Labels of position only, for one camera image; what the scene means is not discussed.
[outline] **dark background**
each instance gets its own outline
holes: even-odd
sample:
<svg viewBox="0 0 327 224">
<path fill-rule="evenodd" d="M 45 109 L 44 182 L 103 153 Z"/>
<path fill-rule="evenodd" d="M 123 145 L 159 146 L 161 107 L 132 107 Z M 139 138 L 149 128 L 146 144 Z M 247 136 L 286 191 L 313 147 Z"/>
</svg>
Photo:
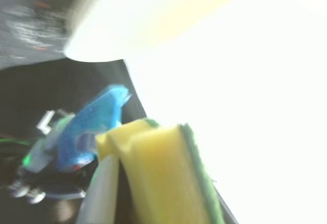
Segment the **dark background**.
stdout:
<svg viewBox="0 0 327 224">
<path fill-rule="evenodd" d="M 122 122 L 145 116 L 122 60 L 84 63 L 69 59 L 17 66 L 0 71 L 0 133 L 16 138 L 40 136 L 36 124 L 46 110 L 77 112 L 109 84 L 126 85 L 133 94 L 123 107 Z M 79 200 L 45 199 L 29 205 L 0 190 L 1 223 L 74 223 Z"/>
</svg>

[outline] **yellow sponge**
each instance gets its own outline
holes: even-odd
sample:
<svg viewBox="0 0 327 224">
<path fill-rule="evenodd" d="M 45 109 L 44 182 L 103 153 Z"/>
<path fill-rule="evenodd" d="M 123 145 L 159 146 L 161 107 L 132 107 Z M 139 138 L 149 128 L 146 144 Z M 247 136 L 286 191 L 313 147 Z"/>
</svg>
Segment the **yellow sponge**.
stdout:
<svg viewBox="0 0 327 224">
<path fill-rule="evenodd" d="M 137 120 L 97 136 L 99 160 L 120 158 L 140 224 L 223 224 L 187 125 Z"/>
</svg>

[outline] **blue object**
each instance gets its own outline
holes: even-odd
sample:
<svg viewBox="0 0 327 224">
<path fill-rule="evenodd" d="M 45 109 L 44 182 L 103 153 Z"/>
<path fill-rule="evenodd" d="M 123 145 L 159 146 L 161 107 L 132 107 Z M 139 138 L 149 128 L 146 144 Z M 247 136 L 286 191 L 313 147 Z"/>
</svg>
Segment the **blue object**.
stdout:
<svg viewBox="0 0 327 224">
<path fill-rule="evenodd" d="M 122 106 L 129 98 L 123 85 L 110 85 L 71 120 L 59 137 L 58 171 L 72 172 L 94 160 L 95 135 L 120 125 Z"/>
</svg>

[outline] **blue plastic object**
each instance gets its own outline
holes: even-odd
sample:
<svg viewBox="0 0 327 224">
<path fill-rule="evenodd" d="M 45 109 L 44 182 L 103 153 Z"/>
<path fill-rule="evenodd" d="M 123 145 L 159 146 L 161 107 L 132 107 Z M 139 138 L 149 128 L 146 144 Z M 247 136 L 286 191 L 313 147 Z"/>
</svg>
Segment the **blue plastic object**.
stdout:
<svg viewBox="0 0 327 224">
<path fill-rule="evenodd" d="M 72 172 L 94 160 L 95 135 L 119 126 L 129 98 L 123 85 L 110 85 L 71 120 L 59 137 L 58 171 Z"/>
</svg>

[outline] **gray fabric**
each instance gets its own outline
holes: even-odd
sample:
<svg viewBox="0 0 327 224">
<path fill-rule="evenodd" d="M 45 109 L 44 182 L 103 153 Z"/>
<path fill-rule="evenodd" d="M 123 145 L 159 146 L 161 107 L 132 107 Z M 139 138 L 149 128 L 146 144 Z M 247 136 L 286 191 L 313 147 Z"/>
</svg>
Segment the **gray fabric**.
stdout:
<svg viewBox="0 0 327 224">
<path fill-rule="evenodd" d="M 63 58 L 73 0 L 0 0 L 0 69 Z"/>
</svg>

